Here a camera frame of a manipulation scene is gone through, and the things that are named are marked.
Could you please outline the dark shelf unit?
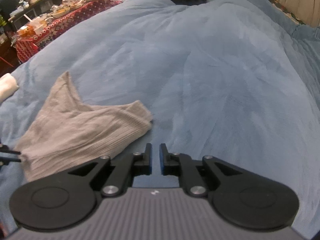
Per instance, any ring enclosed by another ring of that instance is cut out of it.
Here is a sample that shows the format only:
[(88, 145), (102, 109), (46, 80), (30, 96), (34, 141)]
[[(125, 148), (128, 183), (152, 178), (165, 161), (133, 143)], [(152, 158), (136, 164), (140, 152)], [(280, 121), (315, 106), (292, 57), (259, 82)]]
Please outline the dark shelf unit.
[(49, 13), (52, 6), (61, 3), (62, 0), (1, 0), (1, 16), (11, 31), (17, 31), (28, 23), (28, 17)]

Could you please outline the grey knitted garment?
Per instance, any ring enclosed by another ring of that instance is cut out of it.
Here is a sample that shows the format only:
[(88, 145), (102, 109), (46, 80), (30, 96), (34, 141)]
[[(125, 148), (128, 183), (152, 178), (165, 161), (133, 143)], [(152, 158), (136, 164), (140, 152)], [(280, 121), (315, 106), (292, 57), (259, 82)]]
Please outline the grey knitted garment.
[(26, 180), (33, 181), (103, 155), (114, 158), (147, 133), (151, 122), (151, 112), (139, 100), (115, 106), (83, 103), (64, 72), (15, 149)]

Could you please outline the white folded cloth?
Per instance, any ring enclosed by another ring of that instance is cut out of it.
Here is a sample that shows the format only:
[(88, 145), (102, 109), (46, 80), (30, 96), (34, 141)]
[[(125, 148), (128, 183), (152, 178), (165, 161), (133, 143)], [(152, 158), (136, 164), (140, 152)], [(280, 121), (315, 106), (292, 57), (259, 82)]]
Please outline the white folded cloth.
[(17, 81), (10, 73), (3, 75), (0, 78), (0, 103), (12, 96), (18, 89)]

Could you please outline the red patterned tablecloth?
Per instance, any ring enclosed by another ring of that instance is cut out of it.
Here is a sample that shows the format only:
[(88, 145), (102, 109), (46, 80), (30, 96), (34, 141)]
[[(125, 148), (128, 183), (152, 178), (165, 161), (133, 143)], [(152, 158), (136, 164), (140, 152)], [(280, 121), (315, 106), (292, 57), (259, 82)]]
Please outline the red patterned tablecloth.
[(15, 47), (19, 62), (27, 62), (36, 53), (75, 25), (118, 4), (120, 4), (118, 0), (93, 0), (64, 16), (53, 20), (53, 22), (44, 27), (39, 34), (18, 38)]

